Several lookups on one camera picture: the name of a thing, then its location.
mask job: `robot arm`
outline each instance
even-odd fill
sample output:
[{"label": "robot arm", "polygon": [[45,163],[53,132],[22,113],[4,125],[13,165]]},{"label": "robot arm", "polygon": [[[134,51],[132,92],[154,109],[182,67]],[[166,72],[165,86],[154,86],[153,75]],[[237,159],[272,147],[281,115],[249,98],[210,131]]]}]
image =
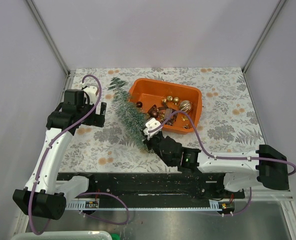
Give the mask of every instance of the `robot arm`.
[{"label": "robot arm", "polygon": [[[12,196],[15,203],[26,215],[28,214],[32,188],[36,182],[37,170],[47,149],[49,150],[44,159],[33,195],[32,215],[57,220],[64,213],[67,202],[88,190],[89,179],[80,175],[74,176],[71,180],[56,188],[57,175],[66,148],[81,123],[62,134],[51,147],[49,147],[49,143],[64,129],[90,112],[97,99],[97,94],[97,87],[92,85],[84,86],[82,90],[66,90],[64,101],[49,115],[45,140],[36,167],[24,189],[16,189]],[[107,104],[102,102],[100,113],[96,114],[96,110],[94,110],[82,124],[103,127],[106,107]]]},{"label": "robot arm", "polygon": [[[211,156],[197,148],[183,147],[174,139],[163,136],[161,129],[150,132],[160,126],[155,118],[145,124],[143,133],[147,136],[145,144],[153,150],[168,167],[177,167],[180,172],[224,173],[217,182],[217,190],[237,192],[241,189],[263,185],[273,190],[288,190],[287,165],[278,162],[255,160],[253,158],[271,158],[286,161],[287,158],[269,145],[260,145],[259,150],[240,153],[215,153]],[[217,156],[229,157],[229,160]]]}]

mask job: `orange plastic tray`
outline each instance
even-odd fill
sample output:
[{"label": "orange plastic tray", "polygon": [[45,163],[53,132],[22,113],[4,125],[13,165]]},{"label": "orange plastic tray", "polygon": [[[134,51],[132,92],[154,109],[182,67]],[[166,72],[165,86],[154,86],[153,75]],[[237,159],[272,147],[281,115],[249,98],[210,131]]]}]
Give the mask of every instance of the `orange plastic tray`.
[{"label": "orange plastic tray", "polygon": [[[189,112],[191,119],[195,126],[198,125],[198,121],[202,114],[203,104],[202,104],[202,92],[195,87],[153,80],[148,78],[137,79],[131,89],[129,90],[131,94],[131,102],[136,103],[138,101],[142,102],[142,109],[145,113],[153,106],[156,105],[157,108],[162,106],[162,99],[167,96],[178,97],[180,102],[183,100],[189,100],[192,103],[192,110]],[[179,110],[179,105],[175,105],[173,102],[167,102],[169,108]],[[183,121],[183,114],[178,114],[176,121],[173,126],[164,125],[162,128],[165,131],[177,133],[177,134],[187,134],[193,132],[194,129],[189,120]]]}]

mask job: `green pine branch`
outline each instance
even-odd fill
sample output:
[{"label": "green pine branch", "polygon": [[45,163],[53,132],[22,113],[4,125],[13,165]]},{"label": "green pine branch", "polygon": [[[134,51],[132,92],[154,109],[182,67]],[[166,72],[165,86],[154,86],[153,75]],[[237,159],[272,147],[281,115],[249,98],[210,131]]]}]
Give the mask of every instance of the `green pine branch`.
[{"label": "green pine branch", "polygon": [[143,144],[142,129],[145,126],[145,114],[138,111],[138,108],[133,102],[130,102],[131,95],[122,89],[127,84],[126,81],[119,77],[114,77],[111,80],[108,90],[113,90],[113,103],[115,104],[116,115],[123,125],[126,135],[140,149],[146,149]]}]

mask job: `white wall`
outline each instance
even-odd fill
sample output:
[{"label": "white wall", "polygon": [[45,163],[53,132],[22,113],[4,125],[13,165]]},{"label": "white wall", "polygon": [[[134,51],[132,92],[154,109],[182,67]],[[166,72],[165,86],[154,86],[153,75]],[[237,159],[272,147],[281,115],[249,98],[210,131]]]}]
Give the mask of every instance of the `white wall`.
[{"label": "white wall", "polygon": [[243,66],[278,0],[35,0],[70,69]]},{"label": "white wall", "polygon": [[[246,76],[268,143],[296,164],[296,0],[285,5]],[[296,201],[296,175],[290,189]]]},{"label": "white wall", "polygon": [[0,240],[37,162],[65,76],[23,0],[0,0]]}]

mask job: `table surface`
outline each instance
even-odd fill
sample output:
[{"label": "table surface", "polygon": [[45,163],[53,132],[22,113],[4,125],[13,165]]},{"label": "table surface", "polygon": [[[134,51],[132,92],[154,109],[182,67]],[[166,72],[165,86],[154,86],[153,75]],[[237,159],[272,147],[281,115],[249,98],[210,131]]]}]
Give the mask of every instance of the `table surface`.
[{"label": "table surface", "polygon": [[[131,144],[118,120],[108,86],[113,77],[128,82],[129,90],[139,78],[188,85],[202,93],[198,133],[204,146],[213,152],[247,152],[264,144],[256,113],[240,67],[167,68],[79,68],[72,88],[80,89],[84,75],[95,75],[102,84],[101,100],[107,103],[103,128],[81,125],[62,160],[59,172],[176,172],[157,155]],[[90,77],[87,83],[95,83]],[[195,133],[169,133],[184,147],[200,148]]]}]

